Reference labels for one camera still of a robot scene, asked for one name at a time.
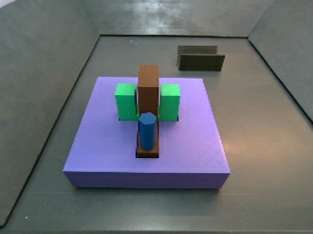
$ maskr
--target gray floor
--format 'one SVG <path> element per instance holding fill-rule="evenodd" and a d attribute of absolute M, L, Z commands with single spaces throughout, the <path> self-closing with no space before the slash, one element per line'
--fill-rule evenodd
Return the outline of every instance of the gray floor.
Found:
<path fill-rule="evenodd" d="M 178 71 L 218 45 L 222 72 Z M 231 176 L 219 191 L 75 189 L 63 166 L 99 76 L 202 77 Z M 312 125 L 246 39 L 102 37 L 4 230 L 313 230 Z"/>

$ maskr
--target purple box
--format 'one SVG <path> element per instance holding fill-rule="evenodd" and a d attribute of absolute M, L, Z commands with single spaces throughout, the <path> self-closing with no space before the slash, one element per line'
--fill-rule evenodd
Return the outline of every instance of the purple box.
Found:
<path fill-rule="evenodd" d="M 181 88 L 178 122 L 159 122 L 159 158 L 135 158 L 138 122 L 120 122 L 114 92 L 138 78 L 100 77 L 64 174 L 76 187 L 221 188 L 230 168 L 202 79 L 160 78 Z"/>

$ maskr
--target blue cylinder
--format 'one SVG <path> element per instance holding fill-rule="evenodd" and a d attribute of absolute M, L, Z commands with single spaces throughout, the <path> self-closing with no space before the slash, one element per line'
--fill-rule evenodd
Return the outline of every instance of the blue cylinder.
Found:
<path fill-rule="evenodd" d="M 139 144 L 144 150 L 151 150 L 156 137 L 156 116 L 151 113 L 142 113 L 139 117 Z"/>

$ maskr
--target brown block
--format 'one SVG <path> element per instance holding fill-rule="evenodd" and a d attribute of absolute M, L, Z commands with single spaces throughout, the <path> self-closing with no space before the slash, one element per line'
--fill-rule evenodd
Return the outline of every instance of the brown block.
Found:
<path fill-rule="evenodd" d="M 159 115 L 159 66 L 140 65 L 138 75 L 139 114 L 151 112 Z"/>
<path fill-rule="evenodd" d="M 155 137 L 155 145 L 151 150 L 144 150 L 140 146 L 139 142 L 139 135 L 136 136 L 136 151 L 135 155 L 138 158 L 159 158 L 159 124 L 158 124 L 158 131 Z"/>
<path fill-rule="evenodd" d="M 221 71 L 225 55 L 217 46 L 178 46 L 178 69 Z"/>

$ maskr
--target tall brown pillar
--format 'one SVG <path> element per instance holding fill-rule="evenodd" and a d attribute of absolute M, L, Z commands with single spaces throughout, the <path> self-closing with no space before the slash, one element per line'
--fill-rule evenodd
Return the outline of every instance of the tall brown pillar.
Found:
<path fill-rule="evenodd" d="M 151 112 L 159 117 L 159 66 L 140 65 L 138 76 L 138 106 L 139 114 Z M 136 142 L 136 157 L 158 158 L 159 157 L 159 124 L 156 127 L 155 145 L 151 150 L 144 150 Z"/>
<path fill-rule="evenodd" d="M 140 65 L 138 76 L 139 114 L 151 112 L 159 115 L 159 66 Z"/>

